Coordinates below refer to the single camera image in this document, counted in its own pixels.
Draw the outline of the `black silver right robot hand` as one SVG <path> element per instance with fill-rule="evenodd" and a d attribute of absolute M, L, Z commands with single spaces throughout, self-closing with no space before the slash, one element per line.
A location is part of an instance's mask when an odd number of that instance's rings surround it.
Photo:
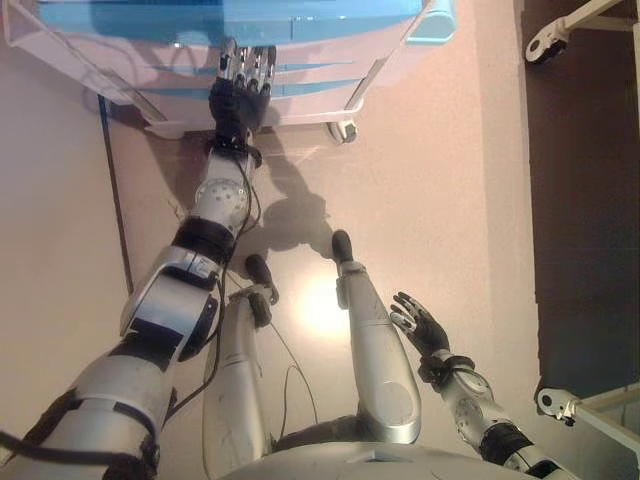
<path fill-rule="evenodd" d="M 422 356 L 431 356 L 440 350 L 450 350 L 444 328 L 414 297 L 405 292 L 393 296 L 389 317 Z"/>

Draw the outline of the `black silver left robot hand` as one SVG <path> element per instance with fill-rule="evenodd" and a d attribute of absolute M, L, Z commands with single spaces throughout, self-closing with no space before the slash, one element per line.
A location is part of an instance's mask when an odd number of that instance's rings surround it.
<path fill-rule="evenodd" d="M 272 96 L 276 58 L 274 45 L 241 47 L 231 37 L 224 39 L 209 93 L 217 135 L 245 144 L 261 128 Z"/>

